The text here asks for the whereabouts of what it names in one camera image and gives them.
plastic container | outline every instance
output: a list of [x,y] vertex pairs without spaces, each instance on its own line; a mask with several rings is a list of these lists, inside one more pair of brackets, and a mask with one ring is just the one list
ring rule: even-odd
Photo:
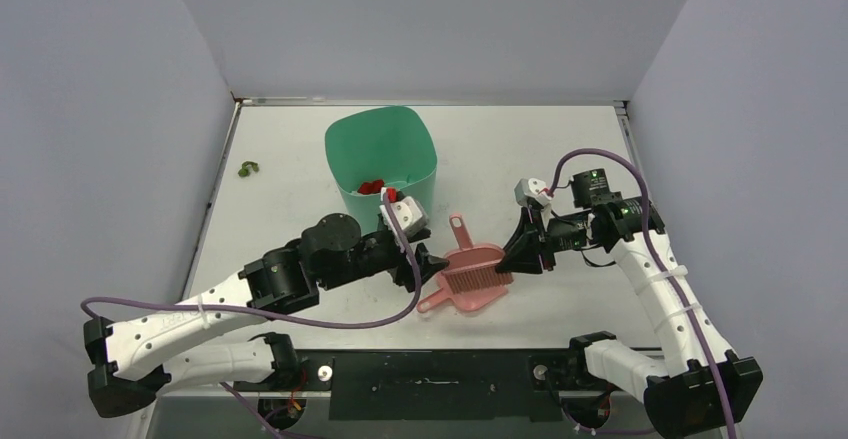
[[412,109],[384,107],[339,119],[324,134],[324,148],[345,207],[363,234],[377,229],[380,206],[379,194],[356,192],[364,182],[382,179],[431,213],[436,148]]

white tabletop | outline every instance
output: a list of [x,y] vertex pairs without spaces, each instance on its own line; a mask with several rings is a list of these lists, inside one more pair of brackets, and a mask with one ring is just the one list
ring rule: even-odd
[[[324,131],[334,121],[372,107],[244,107],[223,178],[199,250],[187,296],[208,289],[245,264],[281,247],[344,204],[327,166]],[[559,158],[576,148],[597,147],[628,157],[611,106],[415,106],[438,154],[436,193],[425,243],[440,255],[456,243],[448,215],[461,213],[472,239],[503,245],[518,221],[513,187],[522,177],[550,182]],[[261,171],[237,174],[244,161]],[[604,167],[614,190],[638,194],[627,171],[603,158],[579,157],[563,178]],[[559,194],[554,210],[573,212],[571,194]],[[602,252],[588,253],[605,261]],[[269,330],[288,333],[298,349],[426,349],[564,347],[577,335],[608,330],[632,347],[658,341],[624,274],[592,269],[577,253],[560,253],[554,272],[516,275],[509,294],[474,314],[450,304],[378,329],[340,331],[266,323],[233,331],[219,341],[240,342]],[[424,287],[434,292],[435,281]],[[298,315],[335,322],[363,322],[403,309],[411,294],[387,273],[332,291]]]

green trash can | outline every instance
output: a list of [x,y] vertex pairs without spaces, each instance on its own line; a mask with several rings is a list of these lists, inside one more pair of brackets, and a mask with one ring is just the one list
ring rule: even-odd
[[436,182],[436,148],[418,114],[408,107],[384,107],[334,122],[324,134],[327,162],[348,213],[362,233],[377,229],[380,195],[357,192],[382,179],[421,203],[427,214]]

red object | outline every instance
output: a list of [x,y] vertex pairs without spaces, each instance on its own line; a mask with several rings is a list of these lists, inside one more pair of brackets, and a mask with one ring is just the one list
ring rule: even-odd
[[372,182],[363,182],[362,185],[359,186],[359,189],[356,190],[356,192],[360,194],[379,194],[380,189],[382,189],[385,185],[386,183],[383,182],[382,179],[377,179],[376,181]]

silver bolt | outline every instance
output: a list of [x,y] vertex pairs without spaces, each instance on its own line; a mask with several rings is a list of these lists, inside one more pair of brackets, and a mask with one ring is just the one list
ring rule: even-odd
[[327,382],[333,377],[333,368],[330,366],[321,366],[318,368],[318,380]]
[[545,373],[548,372],[548,367],[542,364],[533,368],[533,377],[535,377],[539,381],[545,380]]

